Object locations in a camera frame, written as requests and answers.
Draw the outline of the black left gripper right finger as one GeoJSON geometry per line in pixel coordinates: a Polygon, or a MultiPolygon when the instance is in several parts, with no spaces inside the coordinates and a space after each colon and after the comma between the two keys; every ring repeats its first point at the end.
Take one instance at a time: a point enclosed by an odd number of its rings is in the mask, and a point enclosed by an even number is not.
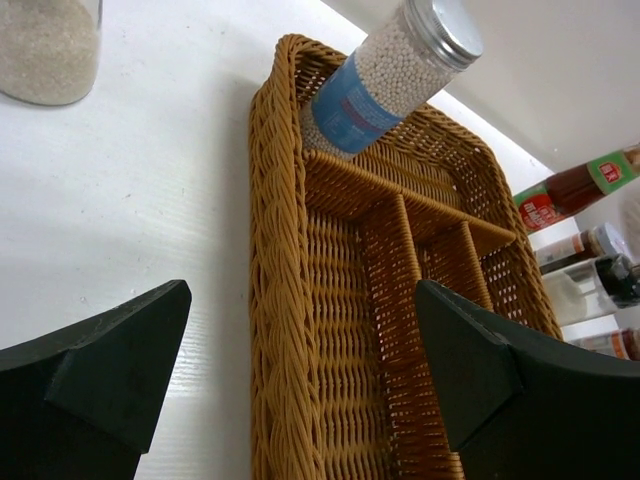
{"type": "Polygon", "coordinates": [[[418,325],[451,451],[469,479],[635,479],[639,366],[421,280],[418,325]]]}

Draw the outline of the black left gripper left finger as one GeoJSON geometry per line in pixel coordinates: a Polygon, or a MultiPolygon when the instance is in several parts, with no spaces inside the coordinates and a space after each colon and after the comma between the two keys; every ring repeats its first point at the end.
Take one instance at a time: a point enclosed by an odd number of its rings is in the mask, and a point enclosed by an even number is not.
{"type": "Polygon", "coordinates": [[[171,280],[2,350],[2,478],[134,478],[190,306],[187,282],[171,280]]]}

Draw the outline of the red-lidded spice jar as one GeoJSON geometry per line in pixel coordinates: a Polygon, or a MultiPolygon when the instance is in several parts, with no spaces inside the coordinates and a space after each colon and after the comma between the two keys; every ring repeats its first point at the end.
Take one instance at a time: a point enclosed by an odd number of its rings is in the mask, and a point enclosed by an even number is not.
{"type": "Polygon", "coordinates": [[[542,274],[585,260],[617,254],[633,259],[623,235],[610,223],[583,230],[534,252],[542,274]]]}
{"type": "Polygon", "coordinates": [[[570,341],[571,345],[619,359],[639,360],[639,329],[627,328],[570,341]]]}

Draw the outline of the black-capped grinder white salt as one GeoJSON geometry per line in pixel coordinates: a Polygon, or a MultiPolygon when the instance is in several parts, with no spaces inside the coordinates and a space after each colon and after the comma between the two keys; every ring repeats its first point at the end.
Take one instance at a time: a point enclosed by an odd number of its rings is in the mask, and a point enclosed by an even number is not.
{"type": "Polygon", "coordinates": [[[639,305],[639,265],[623,254],[584,260],[542,280],[561,327],[639,305]]]}

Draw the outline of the red sauce bottle green label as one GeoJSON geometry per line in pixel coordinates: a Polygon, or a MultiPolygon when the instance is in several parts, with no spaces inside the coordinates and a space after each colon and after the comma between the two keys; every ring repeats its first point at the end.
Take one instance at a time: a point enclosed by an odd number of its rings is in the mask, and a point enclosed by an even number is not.
{"type": "Polygon", "coordinates": [[[572,217],[639,177],[639,145],[551,175],[513,196],[528,233],[572,217]]]}

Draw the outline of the clear-capped grinder with white salt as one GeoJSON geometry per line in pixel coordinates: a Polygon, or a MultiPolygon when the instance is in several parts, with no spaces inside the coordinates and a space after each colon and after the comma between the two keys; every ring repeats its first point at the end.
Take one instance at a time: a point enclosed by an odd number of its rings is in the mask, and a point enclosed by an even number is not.
{"type": "Polygon", "coordinates": [[[94,86],[101,1],[3,1],[1,93],[33,105],[66,106],[94,86]]]}

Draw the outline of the white beads jar silver lid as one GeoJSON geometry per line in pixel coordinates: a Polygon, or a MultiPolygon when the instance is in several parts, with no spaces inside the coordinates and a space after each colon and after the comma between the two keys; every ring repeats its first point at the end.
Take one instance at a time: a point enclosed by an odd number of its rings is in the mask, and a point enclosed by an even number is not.
{"type": "Polygon", "coordinates": [[[301,108],[303,146],[351,159],[483,53],[460,1],[403,1],[301,108]]]}

